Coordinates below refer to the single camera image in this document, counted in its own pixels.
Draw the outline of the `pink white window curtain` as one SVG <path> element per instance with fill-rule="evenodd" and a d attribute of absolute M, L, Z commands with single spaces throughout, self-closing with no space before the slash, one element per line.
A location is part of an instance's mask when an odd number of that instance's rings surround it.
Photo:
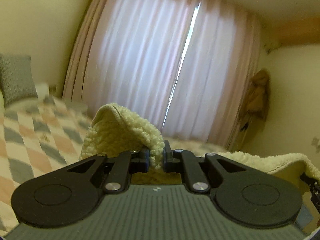
<path fill-rule="evenodd" d="M 230 148 L 255 74 L 261 25 L 224 0 L 91 0 L 63 97 L 115 102 L 166 137 Z"/>

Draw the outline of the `cream fleece jacket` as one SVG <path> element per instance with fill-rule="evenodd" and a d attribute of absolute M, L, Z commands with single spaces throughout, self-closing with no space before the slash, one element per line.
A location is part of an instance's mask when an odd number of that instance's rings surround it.
<path fill-rule="evenodd" d="M 160 131 L 148 120 L 137 113 L 116 103 L 104 105 L 97 111 L 82 145 L 80 159 L 86 159 L 98 153 L 106 153 L 110 158 L 120 152 L 150 149 L 150 169 L 147 173 L 137 173 L 133 183 L 145 185 L 173 185 L 181 183 L 178 173 L 166 173 L 162 168 L 164 138 Z M 249 153 L 228 152 L 221 146 L 210 143 L 178 140 L 169 138 L 172 148 L 181 148 L 193 152 L 197 157 L 207 153 L 217 153 L 228 159 L 255 168 L 257 170 L 283 178 L 296 187 L 300 186 L 300 176 L 319 180 L 319 168 L 301 153 L 289 153 L 260 157 Z"/>

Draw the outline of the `grey knitted pillow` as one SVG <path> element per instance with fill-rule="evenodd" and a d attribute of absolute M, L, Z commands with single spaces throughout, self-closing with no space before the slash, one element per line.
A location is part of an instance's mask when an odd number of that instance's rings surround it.
<path fill-rule="evenodd" d="M 37 97 L 29 55 L 1 54 L 1 89 L 5 106 Z"/>

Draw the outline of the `checkered patchwork bed quilt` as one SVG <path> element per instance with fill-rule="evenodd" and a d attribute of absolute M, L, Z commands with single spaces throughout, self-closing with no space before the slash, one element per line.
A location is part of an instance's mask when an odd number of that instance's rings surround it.
<path fill-rule="evenodd" d="M 1 235 L 17 225 L 10 205 L 13 191 L 25 181 L 82 160 L 92 121 L 52 96 L 1 113 Z"/>

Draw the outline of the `brown hanging garment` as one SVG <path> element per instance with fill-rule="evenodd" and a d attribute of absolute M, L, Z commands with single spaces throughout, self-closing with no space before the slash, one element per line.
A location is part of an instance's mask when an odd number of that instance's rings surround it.
<path fill-rule="evenodd" d="M 261 69 L 250 79 L 249 87 L 240 107 L 240 132 L 248 129 L 256 118 L 266 121 L 270 106 L 271 78 L 266 69 Z"/>

